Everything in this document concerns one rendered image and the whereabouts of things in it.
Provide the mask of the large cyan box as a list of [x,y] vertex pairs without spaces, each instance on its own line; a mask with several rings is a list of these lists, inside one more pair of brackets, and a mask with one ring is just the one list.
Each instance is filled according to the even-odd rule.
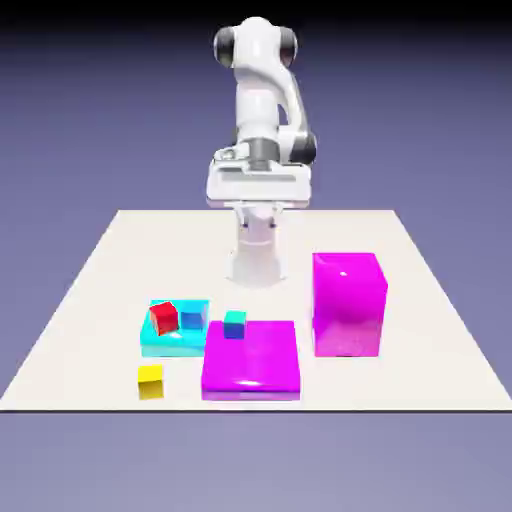
[[184,300],[207,299],[153,299],[149,307],[165,301],[170,301],[179,313],[179,329],[158,336],[151,324],[149,310],[147,310],[141,330],[140,346],[143,357],[202,357],[206,342],[209,324],[203,330],[186,330],[180,327],[180,304]]

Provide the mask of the small teal cube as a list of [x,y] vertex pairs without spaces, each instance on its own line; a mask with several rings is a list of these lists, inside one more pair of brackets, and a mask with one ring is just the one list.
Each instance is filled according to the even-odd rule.
[[226,339],[243,339],[246,328],[246,313],[228,310],[224,316],[223,333]]

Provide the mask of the small yellow cube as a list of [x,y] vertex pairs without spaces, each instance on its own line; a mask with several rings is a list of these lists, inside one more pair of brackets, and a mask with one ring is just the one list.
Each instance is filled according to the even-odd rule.
[[137,385],[140,400],[163,398],[163,366],[161,364],[140,366],[138,368]]

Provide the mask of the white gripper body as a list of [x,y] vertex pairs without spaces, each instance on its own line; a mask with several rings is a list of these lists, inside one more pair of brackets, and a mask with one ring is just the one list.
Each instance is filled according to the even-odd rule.
[[269,163],[270,169],[253,171],[247,160],[212,161],[206,197],[211,206],[276,203],[284,208],[305,208],[311,199],[311,169],[303,164]]

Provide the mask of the small red cube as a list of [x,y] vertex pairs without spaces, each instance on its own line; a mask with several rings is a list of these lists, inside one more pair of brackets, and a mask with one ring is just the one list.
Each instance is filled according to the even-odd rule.
[[179,329],[179,313],[170,301],[152,305],[149,308],[149,314],[151,324],[158,336]]

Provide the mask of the large flat magenta box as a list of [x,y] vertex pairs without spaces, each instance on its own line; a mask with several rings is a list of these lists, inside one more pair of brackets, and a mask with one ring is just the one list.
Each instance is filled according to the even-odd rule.
[[201,374],[204,400],[294,401],[300,391],[292,321],[249,321],[241,339],[226,338],[221,321],[210,323]]

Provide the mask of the large tall magenta box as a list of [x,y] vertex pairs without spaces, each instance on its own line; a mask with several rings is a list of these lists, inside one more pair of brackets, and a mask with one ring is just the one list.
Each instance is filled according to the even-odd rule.
[[312,257],[312,330],[317,357],[379,355],[388,283],[373,253]]

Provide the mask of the small blue cube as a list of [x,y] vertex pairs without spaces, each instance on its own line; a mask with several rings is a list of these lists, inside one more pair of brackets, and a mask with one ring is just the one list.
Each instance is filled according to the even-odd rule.
[[203,330],[208,323],[208,300],[184,300],[180,304],[180,327]]

